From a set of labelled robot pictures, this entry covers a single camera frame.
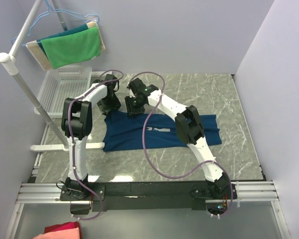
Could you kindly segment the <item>blue t shirt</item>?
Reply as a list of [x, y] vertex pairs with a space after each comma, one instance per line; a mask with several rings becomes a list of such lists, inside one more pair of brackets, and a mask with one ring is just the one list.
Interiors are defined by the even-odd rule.
[[[142, 130], [147, 114], [129, 117], [121, 111], [111, 111], [105, 118], [107, 126], [103, 151], [138, 150], [143, 148]], [[201, 115], [204, 134], [209, 146], [220, 145], [216, 115]], [[174, 121], [167, 115], [151, 115], [146, 126], [146, 148], [186, 147], [176, 135]]]

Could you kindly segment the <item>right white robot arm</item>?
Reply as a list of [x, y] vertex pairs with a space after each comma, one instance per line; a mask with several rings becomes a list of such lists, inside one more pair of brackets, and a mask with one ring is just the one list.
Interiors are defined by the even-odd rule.
[[[163, 90], [154, 85], [146, 86], [141, 79], [133, 77], [127, 88], [130, 95], [125, 97], [129, 115], [144, 111], [144, 105], [153, 107], [148, 114], [142, 128], [142, 146], [145, 157], [152, 169], [159, 175], [168, 179], [181, 179], [192, 174], [202, 167], [205, 179], [210, 182], [214, 191], [223, 199], [234, 199], [233, 186], [226, 170], [215, 160], [205, 137], [202, 120], [195, 106], [186, 106], [163, 93]], [[155, 109], [159, 109], [175, 123], [176, 135], [196, 156], [199, 164], [190, 172], [181, 176], [168, 176], [160, 172], [151, 162], [146, 149], [146, 127]]]

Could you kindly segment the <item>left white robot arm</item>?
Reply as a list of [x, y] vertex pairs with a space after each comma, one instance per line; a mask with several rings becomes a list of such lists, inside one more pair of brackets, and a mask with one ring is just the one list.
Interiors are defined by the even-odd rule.
[[103, 115], [121, 107], [116, 96], [120, 79], [109, 72], [101, 76], [105, 78], [95, 80], [80, 96], [64, 101], [61, 129], [69, 144], [70, 165], [65, 186], [70, 191], [87, 191], [86, 144], [93, 127], [93, 106], [98, 106]]

